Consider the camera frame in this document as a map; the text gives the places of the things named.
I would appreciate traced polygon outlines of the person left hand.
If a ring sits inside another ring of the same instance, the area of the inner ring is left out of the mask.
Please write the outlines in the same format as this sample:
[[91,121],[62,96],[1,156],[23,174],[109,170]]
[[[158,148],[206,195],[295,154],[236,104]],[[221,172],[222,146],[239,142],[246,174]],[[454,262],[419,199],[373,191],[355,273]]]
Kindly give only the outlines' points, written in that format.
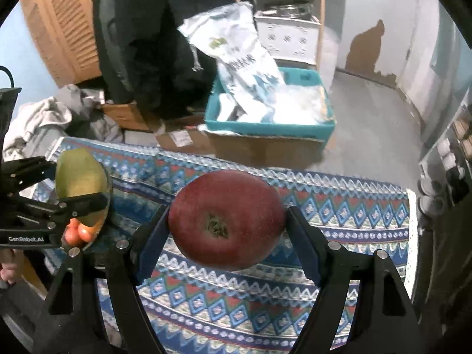
[[25,262],[22,250],[2,248],[0,262],[2,281],[13,284],[22,277]]

